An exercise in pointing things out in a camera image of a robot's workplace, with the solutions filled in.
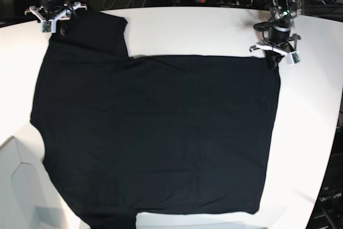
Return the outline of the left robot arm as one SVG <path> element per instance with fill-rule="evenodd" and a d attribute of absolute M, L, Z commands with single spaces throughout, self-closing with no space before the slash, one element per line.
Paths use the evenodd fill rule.
<path fill-rule="evenodd" d="M 274 70 L 282 60 L 288 65 L 300 62 L 298 42 L 302 39 L 297 33 L 292 34 L 294 19 L 302 6 L 299 0 L 255 0 L 267 7 L 270 18 L 267 21 L 253 25 L 256 32 L 262 34 L 262 39 L 250 47 L 250 51 L 262 50 L 269 69 Z"/>

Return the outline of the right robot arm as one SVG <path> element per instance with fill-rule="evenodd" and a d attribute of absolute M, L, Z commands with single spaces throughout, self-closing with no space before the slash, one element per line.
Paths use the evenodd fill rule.
<path fill-rule="evenodd" d="M 70 0 L 40 0 L 40 6 L 30 6 L 24 11 L 25 15 L 32 14 L 40 22 L 43 33 L 56 33 L 57 23 L 70 20 L 76 16 L 78 9 L 87 9 L 87 5 Z"/>

